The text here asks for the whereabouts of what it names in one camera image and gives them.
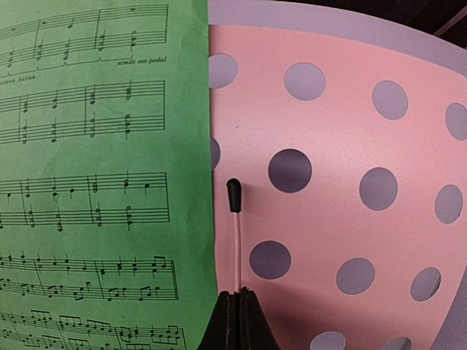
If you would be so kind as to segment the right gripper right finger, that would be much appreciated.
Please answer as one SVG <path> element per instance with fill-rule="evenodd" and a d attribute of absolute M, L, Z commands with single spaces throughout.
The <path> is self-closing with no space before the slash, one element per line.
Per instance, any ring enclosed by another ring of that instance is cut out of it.
<path fill-rule="evenodd" d="M 236 295 L 236 348 L 279 350 L 279 345 L 254 291 L 242 287 Z"/>

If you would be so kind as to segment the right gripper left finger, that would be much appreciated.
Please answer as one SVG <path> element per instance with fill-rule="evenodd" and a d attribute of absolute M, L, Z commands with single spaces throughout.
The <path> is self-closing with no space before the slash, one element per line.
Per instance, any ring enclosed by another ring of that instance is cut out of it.
<path fill-rule="evenodd" d="M 237 348 L 237 294 L 221 292 L 212 310 L 198 350 Z"/>

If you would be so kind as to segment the green sheet music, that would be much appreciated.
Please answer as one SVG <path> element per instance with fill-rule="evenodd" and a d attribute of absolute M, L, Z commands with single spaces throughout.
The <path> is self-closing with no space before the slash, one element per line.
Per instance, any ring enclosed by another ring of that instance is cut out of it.
<path fill-rule="evenodd" d="M 1 347 L 196 349 L 217 298 L 205 1 L 1 3 Z"/>

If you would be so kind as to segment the pink music stand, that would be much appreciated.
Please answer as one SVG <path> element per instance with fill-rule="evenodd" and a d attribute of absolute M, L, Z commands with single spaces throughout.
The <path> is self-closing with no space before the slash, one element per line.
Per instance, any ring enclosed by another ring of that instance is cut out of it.
<path fill-rule="evenodd" d="M 429 349 L 466 269 L 466 78 L 347 39 L 212 26 L 215 262 L 282 349 Z"/>

